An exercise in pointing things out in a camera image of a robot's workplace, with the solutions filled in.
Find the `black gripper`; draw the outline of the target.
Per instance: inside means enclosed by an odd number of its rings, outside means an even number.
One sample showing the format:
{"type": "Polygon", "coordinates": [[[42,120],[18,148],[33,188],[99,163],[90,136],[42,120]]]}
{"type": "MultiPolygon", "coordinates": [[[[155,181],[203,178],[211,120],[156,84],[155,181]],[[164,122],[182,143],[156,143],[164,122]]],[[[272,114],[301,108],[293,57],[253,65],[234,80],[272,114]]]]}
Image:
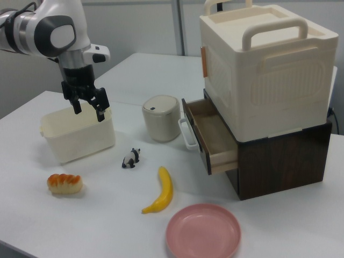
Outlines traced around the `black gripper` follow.
{"type": "Polygon", "coordinates": [[[88,103],[95,109],[98,122],[105,119],[105,111],[110,107],[104,88],[96,89],[95,76],[92,65],[81,68],[62,68],[62,92],[64,99],[68,100],[75,114],[82,112],[79,99],[89,100],[88,103]]]}

